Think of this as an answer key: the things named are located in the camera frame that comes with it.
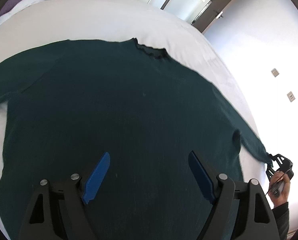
white wall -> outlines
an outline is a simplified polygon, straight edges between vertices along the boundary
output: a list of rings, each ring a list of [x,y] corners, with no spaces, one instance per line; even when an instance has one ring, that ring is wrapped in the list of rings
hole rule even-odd
[[[298,10],[290,0],[235,0],[206,32],[244,93],[267,151],[294,164],[290,230],[298,227]],[[271,70],[276,68],[276,78]],[[287,93],[295,100],[290,103]]]

door handle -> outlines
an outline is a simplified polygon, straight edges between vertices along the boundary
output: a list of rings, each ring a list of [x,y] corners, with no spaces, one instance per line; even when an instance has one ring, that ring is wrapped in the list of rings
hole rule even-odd
[[[223,12],[220,12],[220,13],[216,16],[216,19],[219,19],[220,17],[223,18],[222,14],[223,14]]]

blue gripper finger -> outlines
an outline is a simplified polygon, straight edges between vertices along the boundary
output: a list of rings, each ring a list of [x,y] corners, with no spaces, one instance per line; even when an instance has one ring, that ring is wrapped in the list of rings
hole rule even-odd
[[[188,157],[189,167],[199,185],[202,195],[211,203],[214,204],[216,197],[214,195],[214,188],[212,180],[207,174],[206,170],[201,165],[200,161],[194,154],[194,152],[189,153]]]
[[[110,154],[105,152],[85,183],[84,194],[82,196],[82,200],[85,204],[88,204],[90,200],[96,197],[109,166]]]

bed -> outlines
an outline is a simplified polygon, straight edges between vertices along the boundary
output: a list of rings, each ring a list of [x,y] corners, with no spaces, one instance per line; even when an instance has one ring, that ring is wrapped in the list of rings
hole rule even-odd
[[[46,0],[33,4],[0,25],[0,62],[27,49],[63,40],[127,41],[166,48],[182,65],[212,82],[257,134],[238,84],[204,36],[186,22],[134,0]],[[0,104],[0,178],[7,104]],[[265,165],[244,148],[244,181],[265,185]],[[0,229],[7,236],[0,219]]]

metal screw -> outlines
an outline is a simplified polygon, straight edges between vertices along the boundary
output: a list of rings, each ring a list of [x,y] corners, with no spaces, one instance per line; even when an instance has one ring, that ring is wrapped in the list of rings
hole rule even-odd
[[[70,178],[71,178],[72,180],[79,179],[79,174],[78,174],[78,173],[73,173],[73,174],[70,176]]]
[[[48,181],[46,180],[46,179],[42,179],[41,181],[40,181],[40,185],[41,186],[44,186],[44,185],[46,185],[48,183]]]
[[[259,181],[257,179],[251,179],[251,183],[253,185],[258,185],[259,184]]]
[[[219,174],[219,179],[226,180],[228,176],[224,173]]]

